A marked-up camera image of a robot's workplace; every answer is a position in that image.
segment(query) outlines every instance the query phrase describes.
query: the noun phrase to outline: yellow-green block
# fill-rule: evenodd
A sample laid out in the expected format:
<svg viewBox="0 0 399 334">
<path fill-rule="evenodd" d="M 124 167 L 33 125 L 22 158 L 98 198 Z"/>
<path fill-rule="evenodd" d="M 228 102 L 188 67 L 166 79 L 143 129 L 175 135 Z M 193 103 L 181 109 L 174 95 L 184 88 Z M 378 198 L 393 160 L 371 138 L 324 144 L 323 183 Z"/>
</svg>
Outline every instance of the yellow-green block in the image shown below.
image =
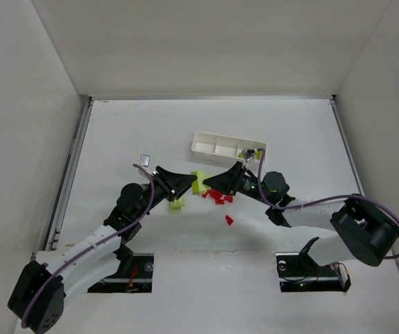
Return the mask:
<svg viewBox="0 0 399 334">
<path fill-rule="evenodd" d="M 184 198 L 174 200 L 173 202 L 169 202 L 169 212 L 179 212 L 180 208 L 184 206 L 185 206 Z"/>
<path fill-rule="evenodd" d="M 202 195 L 207 192 L 207 188 L 202 184 L 202 182 L 205 180 L 205 172 L 203 170 L 198 170 L 191 172 L 192 175 L 195 175 L 196 181 L 193 182 L 191 185 L 191 189 L 193 191 L 194 195 Z"/>
<path fill-rule="evenodd" d="M 255 157 L 256 157 L 256 159 L 257 160 L 260 160 L 261 159 L 261 154 L 263 153 L 263 151 L 256 151 L 255 152 Z"/>
<path fill-rule="evenodd" d="M 180 207 L 171 207 L 171 205 L 169 204 L 169 212 L 179 212 L 180 211 Z"/>
</svg>

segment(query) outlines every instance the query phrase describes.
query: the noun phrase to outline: red plastic piece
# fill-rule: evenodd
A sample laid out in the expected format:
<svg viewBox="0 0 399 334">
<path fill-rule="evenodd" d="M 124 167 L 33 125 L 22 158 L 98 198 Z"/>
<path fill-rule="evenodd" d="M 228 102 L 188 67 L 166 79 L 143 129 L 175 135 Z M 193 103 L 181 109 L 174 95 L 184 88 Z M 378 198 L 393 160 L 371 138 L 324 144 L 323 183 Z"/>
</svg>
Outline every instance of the red plastic piece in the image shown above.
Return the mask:
<svg viewBox="0 0 399 334">
<path fill-rule="evenodd" d="M 227 224 L 230 226 L 233 224 L 234 220 L 230 216 L 226 216 Z"/>
<path fill-rule="evenodd" d="M 222 193 L 220 193 L 219 191 L 214 190 L 214 189 L 212 189 L 212 190 L 210 191 L 210 195 L 211 195 L 215 200 L 219 200 L 219 199 L 221 199 L 221 197 L 223 196 Z"/>
</svg>

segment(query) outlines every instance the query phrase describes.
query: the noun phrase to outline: white plastic tray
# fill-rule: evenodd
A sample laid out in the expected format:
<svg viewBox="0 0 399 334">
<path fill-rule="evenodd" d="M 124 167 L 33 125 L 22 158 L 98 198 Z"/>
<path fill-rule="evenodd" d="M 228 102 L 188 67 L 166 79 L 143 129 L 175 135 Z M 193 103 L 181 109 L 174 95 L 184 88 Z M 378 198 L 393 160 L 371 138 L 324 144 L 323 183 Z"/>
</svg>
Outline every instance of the white plastic tray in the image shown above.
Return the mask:
<svg viewBox="0 0 399 334">
<path fill-rule="evenodd" d="M 234 164 L 236 161 L 244 161 L 238 154 L 245 148 L 267 149 L 263 141 L 250 141 L 248 139 L 208 134 L 207 132 L 196 132 L 194 134 L 191 151 L 196 158 L 217 161 L 225 164 Z M 257 159 L 253 164 L 258 168 L 260 161 Z"/>
</svg>

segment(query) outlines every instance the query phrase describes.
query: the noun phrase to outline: white wall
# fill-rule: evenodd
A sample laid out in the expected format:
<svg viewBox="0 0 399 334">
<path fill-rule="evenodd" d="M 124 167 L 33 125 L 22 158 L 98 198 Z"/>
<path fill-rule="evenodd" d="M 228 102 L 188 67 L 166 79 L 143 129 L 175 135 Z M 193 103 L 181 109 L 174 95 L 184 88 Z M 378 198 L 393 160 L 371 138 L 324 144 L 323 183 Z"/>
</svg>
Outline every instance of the white wall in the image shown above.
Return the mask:
<svg viewBox="0 0 399 334">
<path fill-rule="evenodd" d="M 336 102 L 366 194 L 399 215 L 399 0 L 392 1 Z"/>
<path fill-rule="evenodd" d="M 79 98 L 29 0 L 0 0 L 0 333 L 55 200 Z"/>
<path fill-rule="evenodd" d="M 33 0 L 82 94 L 336 94 L 390 0 Z"/>
</svg>

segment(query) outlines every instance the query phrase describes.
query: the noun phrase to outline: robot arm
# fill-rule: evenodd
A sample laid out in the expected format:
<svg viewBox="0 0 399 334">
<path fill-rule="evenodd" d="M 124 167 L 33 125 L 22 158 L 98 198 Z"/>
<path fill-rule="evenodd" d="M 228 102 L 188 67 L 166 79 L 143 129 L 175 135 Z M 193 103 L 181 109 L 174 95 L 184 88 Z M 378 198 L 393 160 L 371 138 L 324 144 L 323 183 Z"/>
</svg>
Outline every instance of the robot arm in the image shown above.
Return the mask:
<svg viewBox="0 0 399 334">
<path fill-rule="evenodd" d="M 74 296 L 115 273 L 120 263 L 132 257 L 126 243 L 141 229 L 139 219 L 163 199 L 180 198 L 196 180 L 194 175 L 159 166 L 146 176 L 150 184 L 123 187 L 110 216 L 88 238 L 49 263 L 34 260 L 23 268 L 8 307 L 22 319 L 24 328 L 47 332 Z"/>
<path fill-rule="evenodd" d="M 203 183 L 225 195 L 239 192 L 265 202 L 258 189 L 258 178 L 240 161 Z M 376 206 L 363 201 L 362 196 L 306 207 L 304 202 L 288 195 L 290 187 L 278 172 L 268 172 L 260 185 L 264 197 L 282 208 L 269 206 L 265 212 L 275 225 L 288 228 L 306 225 L 334 231 L 333 237 L 317 239 L 307 250 L 319 266 L 352 258 L 379 266 L 399 237 L 399 226 Z"/>
<path fill-rule="evenodd" d="M 253 152 L 244 151 L 246 162 L 255 159 Z M 265 213 L 275 225 L 307 225 L 334 231 L 330 238 L 313 238 L 299 252 L 276 253 L 280 282 L 303 282 L 304 276 L 316 280 L 321 276 L 339 277 L 341 272 L 333 263 L 351 258 L 376 267 L 399 237 L 399 226 L 362 196 L 349 196 L 344 202 L 312 203 L 309 207 L 309 203 L 288 195 L 289 186 L 282 174 L 268 172 L 260 181 L 260 170 L 256 177 L 247 166 L 239 161 L 203 183 L 226 195 L 240 192 L 269 203 Z M 149 184 L 127 184 L 109 217 L 93 234 L 49 263 L 34 260 L 24 267 L 8 302 L 22 319 L 22 327 L 37 334 L 47 332 L 74 296 L 118 269 L 128 270 L 133 253 L 126 244 L 141 229 L 139 221 L 163 199 L 180 198 L 196 180 L 194 175 L 171 173 L 159 166 L 152 174 L 136 167 L 148 177 Z M 349 286 L 348 276 L 341 291 Z"/>
</svg>

